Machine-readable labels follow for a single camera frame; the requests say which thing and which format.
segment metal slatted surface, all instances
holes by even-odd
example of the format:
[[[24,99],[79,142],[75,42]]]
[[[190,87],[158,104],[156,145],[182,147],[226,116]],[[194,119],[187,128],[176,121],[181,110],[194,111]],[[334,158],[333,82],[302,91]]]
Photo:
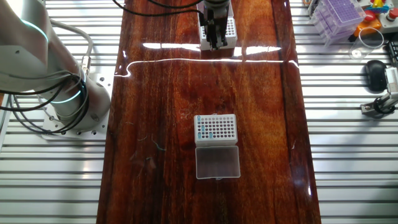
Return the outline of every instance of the metal slatted surface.
[[[388,57],[379,49],[354,62],[349,44],[323,48],[301,0],[290,5],[322,222],[396,224],[398,114],[374,121],[359,111],[381,96],[366,91],[363,65],[370,59],[389,64]],[[112,79],[123,12],[110,0],[47,0],[47,7],[53,19],[93,37],[91,72]],[[85,40],[55,30],[81,59]],[[45,119],[42,111],[27,115],[39,125]],[[48,142],[11,116],[0,152],[0,223],[95,223],[103,156],[104,141]]]

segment glossy wooden tabletop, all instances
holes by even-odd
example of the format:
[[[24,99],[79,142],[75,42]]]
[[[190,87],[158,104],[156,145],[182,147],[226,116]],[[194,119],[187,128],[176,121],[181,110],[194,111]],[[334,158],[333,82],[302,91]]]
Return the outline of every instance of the glossy wooden tabletop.
[[[320,223],[289,2],[232,5],[223,58],[199,51],[195,13],[124,13],[97,223]],[[193,117],[213,113],[236,115],[238,179],[196,178]]]

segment clear plastic box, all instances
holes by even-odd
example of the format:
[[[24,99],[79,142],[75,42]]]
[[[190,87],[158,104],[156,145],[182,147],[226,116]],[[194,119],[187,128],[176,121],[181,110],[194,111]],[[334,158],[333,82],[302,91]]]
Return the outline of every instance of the clear plastic box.
[[[235,114],[196,115],[197,179],[239,178],[238,129]]]
[[[342,33],[333,34],[330,27],[328,26],[319,11],[314,12],[311,21],[319,32],[322,40],[325,42],[325,47],[329,46],[332,43],[348,39],[355,31],[355,27],[352,27],[350,30],[346,30]]]
[[[197,179],[239,178],[239,149],[237,146],[198,147]]]
[[[322,0],[315,11],[323,16],[333,35],[357,27],[366,17],[356,0]]]

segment black cable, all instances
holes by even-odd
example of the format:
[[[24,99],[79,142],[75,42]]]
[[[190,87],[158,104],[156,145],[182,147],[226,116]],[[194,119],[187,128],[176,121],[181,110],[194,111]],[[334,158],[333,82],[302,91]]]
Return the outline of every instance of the black cable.
[[[134,12],[130,9],[126,9],[125,7],[123,7],[122,5],[120,5],[116,0],[112,0],[113,3],[115,3],[117,6],[119,6],[119,8],[123,9],[124,11],[131,13],[133,15],[137,15],[137,16],[147,16],[147,17],[160,17],[160,16],[172,16],[172,15],[176,15],[176,14],[181,14],[181,13],[186,13],[186,12],[196,12],[203,15],[203,13],[197,9],[188,9],[188,10],[183,10],[183,11],[178,11],[178,12],[165,12],[165,13],[160,13],[160,14],[146,14],[146,13],[141,13],[141,12]]]
[[[197,4],[201,3],[203,0],[198,0],[198,1],[195,1],[195,2],[193,2],[191,4],[187,4],[187,5],[184,5],[184,6],[169,6],[169,5],[166,5],[166,4],[162,4],[160,2],[155,2],[153,0],[148,0],[148,1],[153,3],[153,4],[155,4],[155,5],[157,5],[157,6],[162,6],[162,7],[167,8],[167,9],[186,9],[188,7],[196,6]]]
[[[17,97],[16,97],[15,95],[13,95],[13,97],[14,97],[14,102],[15,102],[15,104],[17,105],[17,108],[20,109],[21,107],[19,106],[19,102],[18,102]],[[18,115],[16,114],[16,113],[17,113],[16,111],[13,111],[13,113],[14,113],[14,116],[15,116],[15,117],[18,116]],[[42,130],[42,131],[49,131],[49,130],[46,130],[46,129],[44,129],[44,128],[41,128],[41,127],[37,126],[35,123],[29,121],[29,119],[27,119],[26,115],[25,115],[23,112],[21,112],[21,115],[22,115],[22,117],[25,118],[25,120],[26,120],[27,122],[29,122],[29,124],[31,124],[33,127],[38,128],[38,129],[40,129],[40,130]]]
[[[37,110],[39,108],[42,108],[43,106],[51,103],[51,101],[53,101],[60,94],[60,92],[63,89],[63,87],[65,87],[71,79],[72,79],[72,77],[64,79],[64,81],[61,82],[60,88],[55,92],[55,94],[49,100],[47,100],[46,102],[42,103],[39,106],[35,106],[35,107],[32,107],[32,108],[24,108],[24,109],[23,108],[14,108],[14,109],[12,109],[12,108],[7,108],[7,107],[0,106],[0,110],[16,111],[16,112],[28,112],[28,111],[33,111],[33,110]]]
[[[376,99],[374,100],[374,103],[373,103],[373,108],[374,108],[374,110],[377,111],[378,113],[380,113],[380,114],[391,114],[392,112],[394,112],[394,111],[396,110],[396,107],[395,107],[395,106],[392,106],[392,107],[389,108],[389,111],[387,111],[387,112],[382,111],[382,110],[380,109],[380,107],[379,107],[379,104],[378,104],[379,100],[380,100],[380,98],[376,98]]]
[[[10,95],[21,95],[21,96],[31,96],[31,95],[38,95],[38,94],[42,94],[45,92],[48,92],[50,90],[55,89],[56,87],[62,85],[64,83],[64,81],[59,82],[57,84],[55,84],[54,86],[51,86],[49,88],[46,88],[44,90],[40,90],[40,91],[35,91],[35,92],[27,92],[27,93],[19,93],[19,92],[13,92],[13,91],[5,91],[5,90],[0,90],[0,93],[3,94],[10,94]]]
[[[90,100],[89,100],[88,97],[87,97],[87,100],[85,101],[85,98],[86,98],[86,96],[87,96],[87,94],[88,94],[88,90],[87,90],[87,88],[86,88],[85,82],[83,82],[83,80],[81,80],[80,82],[81,82],[81,88],[80,88],[80,91],[81,91],[81,94],[80,94],[80,95],[81,95],[81,96],[80,96],[80,97],[81,97],[81,102],[86,104],[85,109],[84,109],[84,111],[81,110],[82,112],[79,112],[79,113],[78,113],[78,116],[76,117],[76,119],[70,121],[70,122],[69,122],[68,124],[66,124],[63,128],[60,128],[60,129],[55,130],[55,131],[45,130],[45,129],[41,128],[41,127],[36,126],[33,122],[29,121],[29,119],[27,119],[26,116],[21,112],[21,115],[25,118],[25,120],[26,120],[27,122],[29,122],[31,125],[33,125],[33,126],[35,126],[36,128],[38,128],[38,129],[41,130],[41,131],[38,131],[38,130],[35,130],[35,129],[29,127],[28,125],[26,125],[26,124],[20,119],[20,117],[18,116],[18,114],[16,113],[16,111],[13,111],[14,116],[16,117],[16,119],[17,119],[25,128],[27,128],[27,129],[29,129],[30,131],[33,131],[33,132],[35,132],[35,133],[39,133],[39,134],[57,134],[57,133],[65,133],[65,132],[67,132],[67,131],[73,129],[73,128],[74,128],[77,124],[79,124],[80,121],[82,121],[82,119],[86,116],[87,111],[88,111],[88,108],[89,108],[89,104],[90,104]],[[14,99],[16,100],[16,105],[17,105],[17,107],[19,107],[19,104],[18,104],[17,99],[16,99],[15,96],[14,96]]]

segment black computer mouse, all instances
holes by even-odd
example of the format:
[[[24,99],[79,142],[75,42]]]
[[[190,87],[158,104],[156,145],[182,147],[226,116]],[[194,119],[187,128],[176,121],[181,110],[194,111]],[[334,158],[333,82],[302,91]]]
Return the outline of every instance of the black computer mouse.
[[[370,60],[365,65],[368,86],[371,91],[384,91],[387,88],[387,80],[384,74],[386,65],[379,60]]]

